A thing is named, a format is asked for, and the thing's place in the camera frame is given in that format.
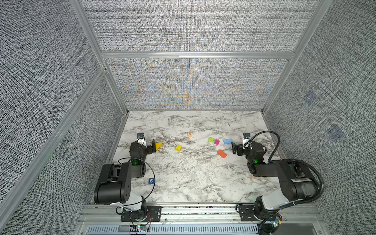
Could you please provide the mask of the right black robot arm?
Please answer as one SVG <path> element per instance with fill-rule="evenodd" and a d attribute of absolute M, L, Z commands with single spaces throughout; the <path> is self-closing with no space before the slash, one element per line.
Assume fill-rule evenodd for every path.
<path fill-rule="evenodd" d="M 232 151 L 247 160 L 250 173 L 255 177 L 277 177 L 279 188 L 259 196 L 253 206 L 253 215 L 258 220 L 268 219 L 278 211 L 317 200 L 324 192 L 324 180 L 308 163 L 297 159 L 282 159 L 264 162 L 267 148 L 258 142 L 244 145 L 231 143 Z"/>

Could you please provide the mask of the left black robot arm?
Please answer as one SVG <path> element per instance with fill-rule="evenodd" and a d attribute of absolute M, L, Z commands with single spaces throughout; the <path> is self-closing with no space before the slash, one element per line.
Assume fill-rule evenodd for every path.
<path fill-rule="evenodd" d="M 131 144 L 130 157 L 124 158 L 124 163 L 103 165 L 94 191 L 95 203 L 116 204 L 116 214 L 121 216 L 122 222 L 159 222 L 162 208 L 147 205 L 147 196 L 131 191 L 131 180 L 145 176 L 146 168 L 150 167 L 146 156 L 156 150 L 155 140 L 147 146 L 144 139 L 139 139 Z"/>

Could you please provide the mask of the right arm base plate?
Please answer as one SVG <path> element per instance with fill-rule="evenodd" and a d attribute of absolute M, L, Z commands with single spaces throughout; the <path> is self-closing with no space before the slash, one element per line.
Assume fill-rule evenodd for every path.
<path fill-rule="evenodd" d="M 272 221 L 277 216 L 281 217 L 278 211 L 266 210 L 263 206 L 237 204 L 235 207 L 241 221 Z"/>

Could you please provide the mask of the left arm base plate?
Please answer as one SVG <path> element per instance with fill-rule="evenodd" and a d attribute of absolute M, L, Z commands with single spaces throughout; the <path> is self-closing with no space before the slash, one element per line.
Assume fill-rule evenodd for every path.
<path fill-rule="evenodd" d="M 121 222 L 160 222 L 162 215 L 161 206 L 147 206 L 146 208 L 141 208 L 140 210 L 131 211 L 128 209 L 123 209 L 120 217 Z"/>

